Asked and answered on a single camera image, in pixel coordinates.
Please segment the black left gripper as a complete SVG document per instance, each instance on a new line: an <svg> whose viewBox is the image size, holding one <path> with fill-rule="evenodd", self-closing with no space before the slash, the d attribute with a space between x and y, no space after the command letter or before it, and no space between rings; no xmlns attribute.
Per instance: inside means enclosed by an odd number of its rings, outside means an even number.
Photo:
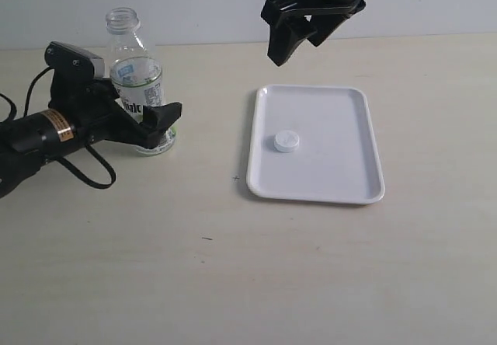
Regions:
<svg viewBox="0 0 497 345"><path fill-rule="evenodd" d="M182 104L145 106L139 124L116 102L119 98L107 78L77 83L55 78L48 106L61 113L71 125L80 146L113 141L154 148L181 116Z"/></svg>

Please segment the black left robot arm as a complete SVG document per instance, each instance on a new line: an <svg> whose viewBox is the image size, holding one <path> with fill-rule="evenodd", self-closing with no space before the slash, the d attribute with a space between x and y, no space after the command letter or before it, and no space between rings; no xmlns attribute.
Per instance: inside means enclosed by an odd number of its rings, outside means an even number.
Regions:
<svg viewBox="0 0 497 345"><path fill-rule="evenodd" d="M57 162L86 185L105 190L116 181L113 167L93 148L112 141L152 149L181 117L182 104L145 107L141 122L117 102L118 94L107 78L86 84L55 80L46 110L1 124L1 195ZM109 183L97 183L68 161L85 149L109 173Z"/></svg>

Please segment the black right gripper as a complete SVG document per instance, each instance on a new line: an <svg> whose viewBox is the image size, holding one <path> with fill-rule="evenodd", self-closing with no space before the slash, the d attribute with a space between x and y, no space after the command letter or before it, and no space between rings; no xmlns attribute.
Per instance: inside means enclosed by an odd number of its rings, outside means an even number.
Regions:
<svg viewBox="0 0 497 345"><path fill-rule="evenodd" d="M284 65L306 39L320 46L365 7L364 0L266 0L261 17L265 21L283 21L269 28L269 59L276 66Z"/></svg>

